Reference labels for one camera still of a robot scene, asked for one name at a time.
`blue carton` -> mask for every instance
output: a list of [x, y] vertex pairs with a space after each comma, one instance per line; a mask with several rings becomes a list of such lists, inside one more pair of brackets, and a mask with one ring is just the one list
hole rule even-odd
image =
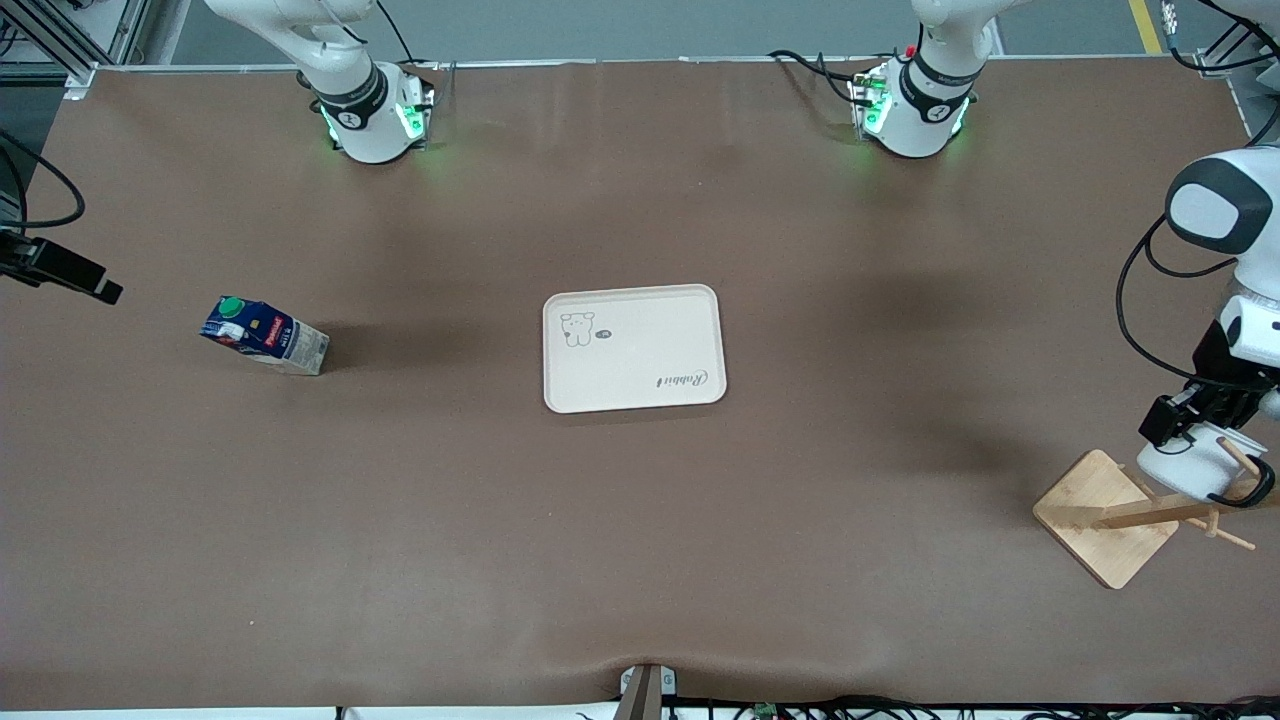
[[224, 295], [200, 334], [282, 373], [319, 375], [329, 336], [266, 302]]

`green cap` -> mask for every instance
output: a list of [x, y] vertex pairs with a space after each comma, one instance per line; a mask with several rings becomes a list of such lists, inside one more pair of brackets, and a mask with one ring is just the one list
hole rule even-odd
[[234, 318], [239, 315], [239, 311], [244, 309], [244, 301], [239, 297], [224, 297], [221, 302], [218, 304], [218, 314], [223, 318]]

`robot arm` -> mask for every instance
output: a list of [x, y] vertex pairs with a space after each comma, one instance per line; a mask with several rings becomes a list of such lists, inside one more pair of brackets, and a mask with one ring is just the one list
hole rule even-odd
[[320, 100], [329, 135], [361, 163], [387, 163], [426, 138], [434, 91], [392, 63], [374, 63], [343, 32], [375, 0], [205, 0], [293, 60]]
[[[1230, 297], [1192, 359], [1196, 378], [1156, 400], [1139, 428], [1138, 465], [1162, 484], [1203, 501], [1260, 502], [1275, 483], [1265, 447], [1239, 432], [1261, 409], [1280, 419], [1280, 147], [1202, 158], [1178, 174], [1165, 199], [1179, 237], [1236, 259]], [[1242, 473], [1219, 445], [1226, 438], [1262, 469], [1244, 498], [1224, 497]]]
[[911, 0], [920, 46], [852, 87], [854, 123], [908, 158], [942, 150], [960, 131], [969, 91], [996, 44], [996, 15], [1030, 0]]

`wooden square base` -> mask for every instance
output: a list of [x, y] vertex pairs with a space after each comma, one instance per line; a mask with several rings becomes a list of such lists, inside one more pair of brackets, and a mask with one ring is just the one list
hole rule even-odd
[[1033, 512], [1100, 583], [1123, 588], [1178, 530], [1157, 523], [1121, 530], [1091, 528], [1097, 511], [1144, 500], [1106, 452], [1091, 450], [1036, 503]]

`brown table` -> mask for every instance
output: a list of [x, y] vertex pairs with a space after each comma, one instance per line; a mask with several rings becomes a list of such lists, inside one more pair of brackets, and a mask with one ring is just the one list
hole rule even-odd
[[[1180, 384], [1112, 288], [1176, 170], [1243, 141], [1226, 88], [980, 90], [908, 161], [781, 67], [465, 70], [430, 151], [361, 167], [289, 74], [100, 74], [47, 146], [90, 209], [49, 237], [124, 299], [0, 288], [0, 705], [589, 701], [643, 660], [746, 698], [1276, 692], [1272, 515], [1112, 592], [1030, 514]], [[548, 296], [685, 282], [719, 293], [722, 402], [543, 406]], [[1222, 282], [1139, 270], [1135, 332], [1185, 361]], [[219, 293], [328, 329], [328, 372], [198, 338]]]

